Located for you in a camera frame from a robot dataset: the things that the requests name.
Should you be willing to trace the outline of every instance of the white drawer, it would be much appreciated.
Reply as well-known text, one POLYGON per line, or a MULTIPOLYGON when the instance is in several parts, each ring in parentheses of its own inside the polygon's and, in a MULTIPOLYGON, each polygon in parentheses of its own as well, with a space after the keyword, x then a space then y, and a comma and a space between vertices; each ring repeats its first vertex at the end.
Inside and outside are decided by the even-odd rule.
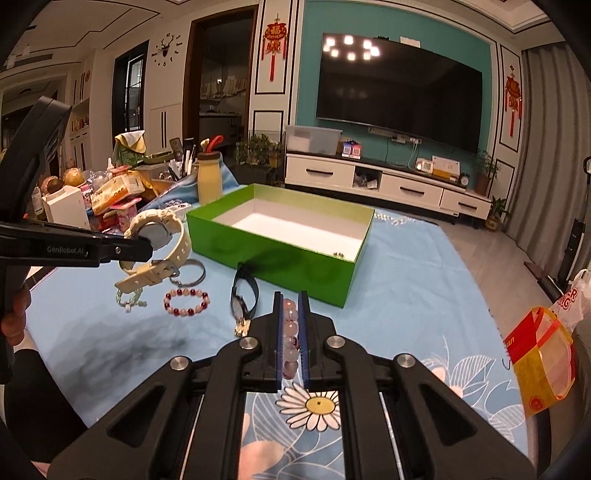
POLYGON ((443 189, 420 181, 383 174, 379 192, 406 205, 439 209, 443 189))
POLYGON ((476 218, 488 217, 490 202, 479 200, 463 193, 445 190, 441 198, 441 208, 452 212, 463 213, 476 218))
POLYGON ((346 165, 314 158, 287 158, 285 183, 294 185, 353 186, 354 165, 346 165))

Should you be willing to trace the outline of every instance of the green box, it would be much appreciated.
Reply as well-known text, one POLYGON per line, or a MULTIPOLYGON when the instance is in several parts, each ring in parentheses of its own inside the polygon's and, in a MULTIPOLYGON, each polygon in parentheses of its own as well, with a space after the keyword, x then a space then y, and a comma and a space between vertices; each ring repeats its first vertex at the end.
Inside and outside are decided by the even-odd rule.
POLYGON ((364 205, 253 184, 192 210, 187 224, 195 252, 343 307, 373 218, 364 205))

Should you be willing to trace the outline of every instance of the metal screw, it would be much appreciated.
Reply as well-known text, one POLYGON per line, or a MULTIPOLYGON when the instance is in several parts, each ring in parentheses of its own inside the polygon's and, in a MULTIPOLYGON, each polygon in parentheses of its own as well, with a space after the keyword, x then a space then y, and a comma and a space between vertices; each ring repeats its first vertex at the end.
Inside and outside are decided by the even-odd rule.
POLYGON ((402 368, 414 367, 414 364, 417 362, 410 353, 402 353, 401 355, 398 355, 396 361, 402 368))
POLYGON ((170 368, 173 370, 184 370, 189 366, 189 359, 186 356, 176 356, 170 361, 170 368))
POLYGON ((326 339, 326 344, 331 348, 341 348, 345 345, 345 339, 339 335, 333 335, 326 339))
POLYGON ((252 350, 258 345, 258 340, 254 337, 244 337, 240 340, 240 348, 244 350, 252 350))

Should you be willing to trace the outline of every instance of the deer head clock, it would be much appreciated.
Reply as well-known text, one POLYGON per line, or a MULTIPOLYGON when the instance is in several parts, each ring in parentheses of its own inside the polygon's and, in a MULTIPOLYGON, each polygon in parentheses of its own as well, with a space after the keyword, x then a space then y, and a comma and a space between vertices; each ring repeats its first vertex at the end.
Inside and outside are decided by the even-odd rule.
POLYGON ((165 67, 167 64, 172 63, 175 57, 179 55, 178 47, 183 44, 180 38, 180 35, 167 33, 160 40, 160 45, 157 45, 155 51, 150 55, 154 59, 154 63, 157 63, 159 67, 165 67))

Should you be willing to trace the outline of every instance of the curtain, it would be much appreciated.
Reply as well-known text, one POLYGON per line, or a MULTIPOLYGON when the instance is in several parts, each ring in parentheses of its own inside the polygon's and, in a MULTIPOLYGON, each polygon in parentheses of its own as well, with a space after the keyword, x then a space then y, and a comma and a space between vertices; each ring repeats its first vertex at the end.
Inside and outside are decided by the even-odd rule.
POLYGON ((555 277, 575 218, 590 225, 575 268, 591 256, 583 171, 591 155, 589 80, 566 43, 526 50, 524 73, 523 147, 506 232, 555 277))

